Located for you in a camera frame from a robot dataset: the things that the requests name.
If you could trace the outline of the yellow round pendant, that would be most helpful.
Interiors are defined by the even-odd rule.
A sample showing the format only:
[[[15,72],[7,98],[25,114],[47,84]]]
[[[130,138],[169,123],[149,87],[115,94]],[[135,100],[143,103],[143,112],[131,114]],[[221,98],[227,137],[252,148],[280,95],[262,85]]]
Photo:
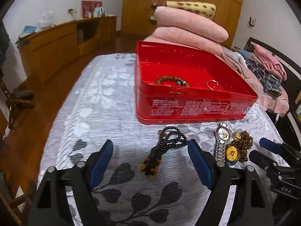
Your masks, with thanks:
[[[225,161],[228,165],[234,165],[239,161],[239,152],[233,145],[227,145],[224,155]]]

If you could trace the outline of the silver wrist watch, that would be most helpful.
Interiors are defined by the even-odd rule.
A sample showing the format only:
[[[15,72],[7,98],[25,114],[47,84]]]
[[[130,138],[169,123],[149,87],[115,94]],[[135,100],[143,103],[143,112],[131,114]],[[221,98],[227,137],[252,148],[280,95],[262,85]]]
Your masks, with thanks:
[[[215,130],[214,135],[216,139],[214,151],[215,160],[224,162],[226,145],[231,137],[228,126],[224,122],[221,122]]]

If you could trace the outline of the dark bed headboard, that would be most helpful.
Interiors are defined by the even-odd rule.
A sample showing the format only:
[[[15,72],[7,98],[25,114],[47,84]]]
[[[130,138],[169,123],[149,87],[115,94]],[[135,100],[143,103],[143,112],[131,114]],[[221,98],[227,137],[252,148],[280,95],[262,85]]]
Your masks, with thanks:
[[[279,52],[275,48],[263,43],[255,38],[250,37],[244,47],[245,50],[249,52],[254,51],[254,45],[260,45],[268,53],[272,54],[277,60],[282,64],[286,73],[287,80],[283,82],[283,88],[288,94],[289,99],[289,113],[294,119],[294,124],[298,126],[300,130],[300,120],[298,119],[297,110],[300,107],[300,67],[288,58],[283,53]]]

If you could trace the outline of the pink bed sheet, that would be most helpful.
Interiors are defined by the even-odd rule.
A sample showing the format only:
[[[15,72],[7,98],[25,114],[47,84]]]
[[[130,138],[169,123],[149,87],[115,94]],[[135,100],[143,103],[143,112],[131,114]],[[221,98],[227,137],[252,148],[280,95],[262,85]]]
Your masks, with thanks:
[[[264,92],[263,85],[256,76],[241,63],[238,53],[235,53],[227,47],[222,47],[221,58],[234,71],[236,71],[256,92],[258,95],[257,103],[265,110],[284,117],[289,111],[288,95],[283,87],[280,87],[282,94],[279,97],[274,97],[271,93]]]

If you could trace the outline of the folded pink cloth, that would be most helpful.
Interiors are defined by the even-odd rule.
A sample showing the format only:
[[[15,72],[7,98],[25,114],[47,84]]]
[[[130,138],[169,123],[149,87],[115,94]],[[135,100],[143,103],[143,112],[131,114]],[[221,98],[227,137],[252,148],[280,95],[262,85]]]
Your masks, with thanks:
[[[254,54],[260,60],[262,66],[280,81],[287,80],[287,74],[282,64],[266,49],[258,44],[254,45]]]

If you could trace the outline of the wooden coat stand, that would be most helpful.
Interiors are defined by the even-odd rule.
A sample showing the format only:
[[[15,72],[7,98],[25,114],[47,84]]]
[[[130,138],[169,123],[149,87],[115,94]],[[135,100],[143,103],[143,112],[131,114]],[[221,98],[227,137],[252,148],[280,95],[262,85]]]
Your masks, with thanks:
[[[9,110],[8,128],[12,129],[13,121],[22,109],[33,108],[35,106],[34,94],[30,90],[10,92],[3,81],[3,71],[1,69],[1,91],[6,97],[6,106]]]

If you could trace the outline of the red metal tin box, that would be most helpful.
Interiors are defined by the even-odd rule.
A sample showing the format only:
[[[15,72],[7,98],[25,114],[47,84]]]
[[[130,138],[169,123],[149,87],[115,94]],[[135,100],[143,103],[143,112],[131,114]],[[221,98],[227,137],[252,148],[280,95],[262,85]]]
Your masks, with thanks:
[[[136,116],[142,124],[242,119],[258,96],[216,55],[139,41],[135,61]]]

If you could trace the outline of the pink folded quilt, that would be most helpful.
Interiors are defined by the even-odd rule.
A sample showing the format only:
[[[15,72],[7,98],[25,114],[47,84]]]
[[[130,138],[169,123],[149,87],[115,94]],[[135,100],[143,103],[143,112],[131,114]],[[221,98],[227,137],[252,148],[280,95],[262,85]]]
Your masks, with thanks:
[[[223,53],[222,46],[218,43],[177,27],[158,27],[144,41],[193,47],[218,56]]]
[[[182,9],[159,6],[155,9],[155,18],[159,27],[178,27],[215,42],[225,42],[229,37],[222,26]]]

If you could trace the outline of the wooden sideboard cabinet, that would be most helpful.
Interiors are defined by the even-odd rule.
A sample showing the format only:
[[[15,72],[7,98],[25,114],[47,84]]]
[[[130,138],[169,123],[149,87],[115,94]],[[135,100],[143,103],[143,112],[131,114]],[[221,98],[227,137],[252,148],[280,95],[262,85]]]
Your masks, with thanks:
[[[17,43],[27,81],[40,86],[57,71],[116,38],[114,15],[79,19],[33,33]]]

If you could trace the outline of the upper pink folded quilt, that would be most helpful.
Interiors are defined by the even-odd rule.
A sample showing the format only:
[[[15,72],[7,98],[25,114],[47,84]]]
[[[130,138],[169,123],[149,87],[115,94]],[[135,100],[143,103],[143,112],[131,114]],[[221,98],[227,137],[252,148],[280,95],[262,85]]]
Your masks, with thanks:
[[[222,26],[182,9],[159,6],[155,9],[155,18],[159,27],[178,27],[215,42],[225,42],[229,37]]]

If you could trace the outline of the dark hanging jackets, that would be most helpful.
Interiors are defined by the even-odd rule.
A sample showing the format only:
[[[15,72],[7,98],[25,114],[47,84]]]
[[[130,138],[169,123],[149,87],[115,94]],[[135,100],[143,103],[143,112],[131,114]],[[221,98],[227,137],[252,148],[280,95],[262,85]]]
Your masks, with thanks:
[[[9,47],[10,38],[4,26],[4,23],[1,21],[0,23],[0,63],[3,63],[6,60],[6,51]]]

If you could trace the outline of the blue folded cloth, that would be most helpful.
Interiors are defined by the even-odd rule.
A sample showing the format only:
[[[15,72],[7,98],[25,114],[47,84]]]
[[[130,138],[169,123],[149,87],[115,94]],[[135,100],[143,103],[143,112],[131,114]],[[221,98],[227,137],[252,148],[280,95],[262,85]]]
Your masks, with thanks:
[[[25,38],[31,34],[36,33],[36,27],[34,26],[25,26],[22,33],[19,35],[19,38]]]

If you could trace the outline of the white plastic bag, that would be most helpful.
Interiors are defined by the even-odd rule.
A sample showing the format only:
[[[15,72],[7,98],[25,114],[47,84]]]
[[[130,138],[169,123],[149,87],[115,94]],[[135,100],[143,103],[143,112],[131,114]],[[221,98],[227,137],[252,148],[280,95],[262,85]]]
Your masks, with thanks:
[[[37,22],[36,30],[43,30],[54,25],[55,16],[53,11],[44,13]]]

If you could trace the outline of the light blue electric kettle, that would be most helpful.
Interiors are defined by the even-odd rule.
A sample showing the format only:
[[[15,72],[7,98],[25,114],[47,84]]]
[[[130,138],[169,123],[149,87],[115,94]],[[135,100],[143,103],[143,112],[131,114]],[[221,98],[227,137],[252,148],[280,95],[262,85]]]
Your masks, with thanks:
[[[103,7],[95,7],[93,17],[102,17],[104,14]]]

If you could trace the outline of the red picture box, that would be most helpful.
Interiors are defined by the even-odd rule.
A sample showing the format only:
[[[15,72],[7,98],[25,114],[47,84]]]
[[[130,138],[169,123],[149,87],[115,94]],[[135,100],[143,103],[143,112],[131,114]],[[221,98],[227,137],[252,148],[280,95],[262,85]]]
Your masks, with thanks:
[[[101,1],[81,1],[81,18],[93,18],[96,7],[102,7]]]

